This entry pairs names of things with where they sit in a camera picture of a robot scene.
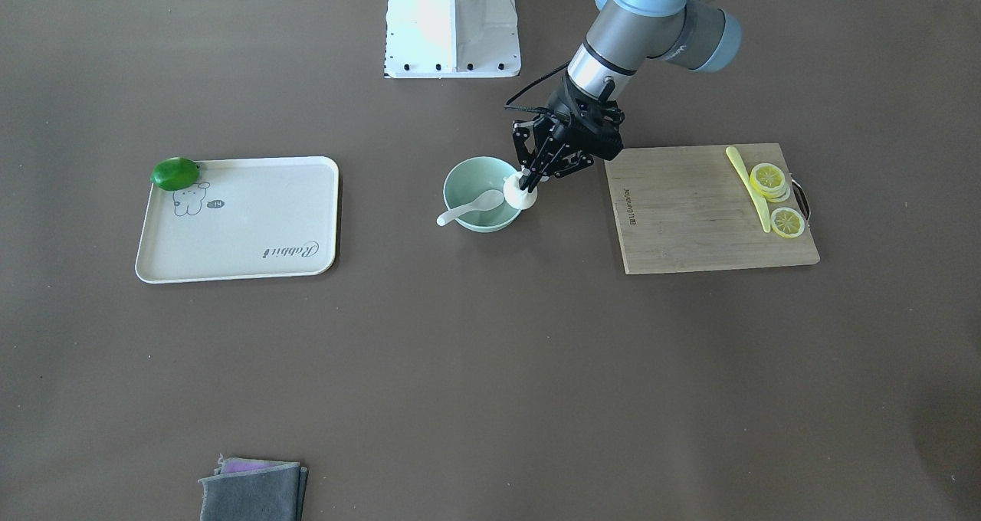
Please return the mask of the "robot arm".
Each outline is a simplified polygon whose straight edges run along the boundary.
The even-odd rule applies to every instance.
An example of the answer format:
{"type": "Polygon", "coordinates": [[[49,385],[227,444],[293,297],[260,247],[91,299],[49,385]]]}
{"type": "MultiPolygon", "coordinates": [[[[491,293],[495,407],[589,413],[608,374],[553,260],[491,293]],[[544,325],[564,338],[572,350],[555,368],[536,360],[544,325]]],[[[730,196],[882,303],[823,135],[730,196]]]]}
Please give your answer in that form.
{"type": "Polygon", "coordinates": [[[908,185],[898,163],[979,178],[979,0],[593,0],[575,54],[518,113],[517,189],[531,193],[644,139],[787,139],[816,169],[908,185]]]}

